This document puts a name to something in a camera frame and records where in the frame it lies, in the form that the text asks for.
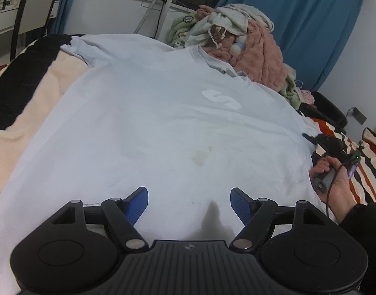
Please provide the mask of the person right hand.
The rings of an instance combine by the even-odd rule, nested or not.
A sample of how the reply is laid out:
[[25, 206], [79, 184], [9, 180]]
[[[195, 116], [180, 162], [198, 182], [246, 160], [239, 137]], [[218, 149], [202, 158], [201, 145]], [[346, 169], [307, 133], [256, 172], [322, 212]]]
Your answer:
[[309, 175], [311, 180], [313, 180], [314, 175], [329, 172], [331, 166], [338, 171], [337, 176], [333, 180], [333, 185], [326, 193], [317, 192], [317, 195], [335, 216], [337, 223], [340, 224], [352, 208], [357, 205], [350, 189], [346, 168], [342, 166], [342, 163], [338, 159], [326, 156], [316, 162], [309, 171]]

